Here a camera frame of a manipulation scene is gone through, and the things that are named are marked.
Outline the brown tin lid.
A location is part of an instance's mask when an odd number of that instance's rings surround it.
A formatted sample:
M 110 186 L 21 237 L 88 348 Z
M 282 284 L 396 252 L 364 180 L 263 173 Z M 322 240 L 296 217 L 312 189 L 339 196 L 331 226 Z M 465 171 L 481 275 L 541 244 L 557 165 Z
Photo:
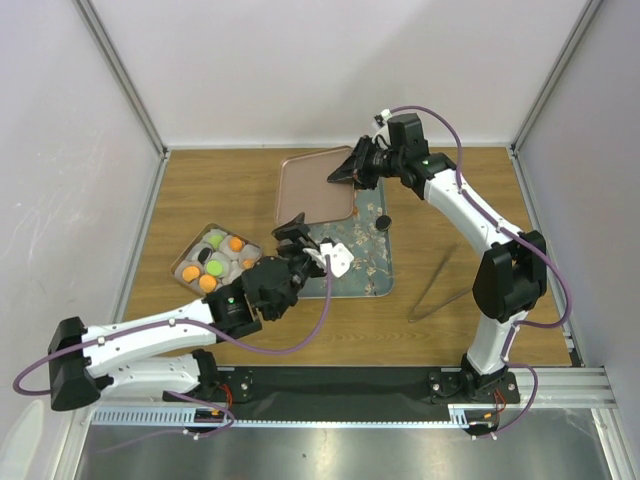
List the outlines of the brown tin lid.
M 275 204 L 275 223 L 281 226 L 300 213 L 307 224 L 345 220 L 353 213 L 355 190 L 352 184 L 333 184 L 328 176 L 351 155 L 341 146 L 296 155 L 280 165 Z

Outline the orange waffle cookie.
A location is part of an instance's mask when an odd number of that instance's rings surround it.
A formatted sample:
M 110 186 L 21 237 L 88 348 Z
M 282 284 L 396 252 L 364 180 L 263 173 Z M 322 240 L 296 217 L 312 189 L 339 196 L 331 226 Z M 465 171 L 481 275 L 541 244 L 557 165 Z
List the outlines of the orange waffle cookie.
M 239 237 L 232 236 L 229 239 L 228 245 L 232 251 L 240 252 L 244 248 L 245 242 Z

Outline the green round cookie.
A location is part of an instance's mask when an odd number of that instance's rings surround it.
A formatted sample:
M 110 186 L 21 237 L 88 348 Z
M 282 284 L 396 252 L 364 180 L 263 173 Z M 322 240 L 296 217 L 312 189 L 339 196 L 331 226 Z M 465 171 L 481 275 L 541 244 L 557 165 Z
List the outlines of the green round cookie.
M 222 242 L 222 240 L 224 239 L 223 236 L 221 235 L 212 235 L 211 237 L 208 238 L 208 243 L 214 248 L 214 249 L 218 249 L 220 243 Z
M 210 260 L 205 264 L 208 275 L 221 277 L 225 273 L 225 264 L 219 260 Z

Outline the green round cookie top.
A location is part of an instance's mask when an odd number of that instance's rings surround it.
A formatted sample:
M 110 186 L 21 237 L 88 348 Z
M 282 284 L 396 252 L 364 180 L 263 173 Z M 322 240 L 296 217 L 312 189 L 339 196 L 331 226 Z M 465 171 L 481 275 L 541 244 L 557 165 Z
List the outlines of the green round cookie top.
M 225 273 L 225 264 L 219 260 L 210 260 L 205 264 L 208 275 L 221 277 Z

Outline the orange round cookie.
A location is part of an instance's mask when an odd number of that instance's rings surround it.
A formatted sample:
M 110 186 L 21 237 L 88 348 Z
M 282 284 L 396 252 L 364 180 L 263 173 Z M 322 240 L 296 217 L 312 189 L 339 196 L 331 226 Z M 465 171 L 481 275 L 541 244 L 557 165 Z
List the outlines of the orange round cookie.
M 198 279 L 198 285 L 205 294 L 208 294 L 217 288 L 218 281 L 214 276 L 204 274 Z
M 189 265 L 185 267 L 182 271 L 182 279 L 186 283 L 191 283 L 194 280 L 198 279 L 201 275 L 201 270 L 195 265 Z

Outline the orange round cookie bottom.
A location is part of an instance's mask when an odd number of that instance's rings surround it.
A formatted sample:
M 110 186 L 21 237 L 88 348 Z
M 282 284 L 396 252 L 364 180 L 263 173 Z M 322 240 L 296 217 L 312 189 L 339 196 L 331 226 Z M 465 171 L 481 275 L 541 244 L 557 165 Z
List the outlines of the orange round cookie bottom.
M 194 280 L 198 279 L 201 275 L 201 270 L 195 265 L 189 265 L 185 267 L 182 271 L 182 279 L 186 283 L 191 283 Z

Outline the metal tongs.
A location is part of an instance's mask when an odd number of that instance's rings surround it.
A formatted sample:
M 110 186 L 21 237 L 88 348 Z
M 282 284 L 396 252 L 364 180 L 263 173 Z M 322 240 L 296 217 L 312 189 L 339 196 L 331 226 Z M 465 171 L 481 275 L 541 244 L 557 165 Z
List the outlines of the metal tongs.
M 411 307 L 408 323 L 433 316 L 471 291 L 471 274 L 459 243 L 450 245 L 431 275 L 418 300 Z

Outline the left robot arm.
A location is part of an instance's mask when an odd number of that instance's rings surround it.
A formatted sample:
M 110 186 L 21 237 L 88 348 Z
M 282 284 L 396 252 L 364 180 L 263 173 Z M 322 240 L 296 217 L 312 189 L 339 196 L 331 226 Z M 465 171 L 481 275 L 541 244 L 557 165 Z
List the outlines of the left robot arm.
M 123 324 L 59 322 L 48 347 L 50 406 L 57 412 L 89 406 L 106 393 L 155 380 L 165 399 L 213 398 L 222 381 L 205 346 L 232 343 L 261 330 L 295 306 L 311 278 L 335 266 L 329 238 L 312 239 L 304 217 L 276 228 L 274 256 L 259 258 L 228 284 L 174 310 Z

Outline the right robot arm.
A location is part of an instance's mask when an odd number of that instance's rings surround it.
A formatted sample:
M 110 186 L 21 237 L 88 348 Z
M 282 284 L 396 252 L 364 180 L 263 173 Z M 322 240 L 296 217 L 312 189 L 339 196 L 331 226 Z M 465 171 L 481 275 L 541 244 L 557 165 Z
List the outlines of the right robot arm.
M 460 159 L 431 152 L 418 113 L 407 107 L 378 114 L 376 135 L 361 137 L 327 180 L 373 190 L 380 179 L 397 178 L 468 241 L 480 260 L 472 294 L 481 317 L 452 393 L 482 402 L 506 377 L 509 334 L 546 293 L 546 241 L 500 217 L 466 181 Z

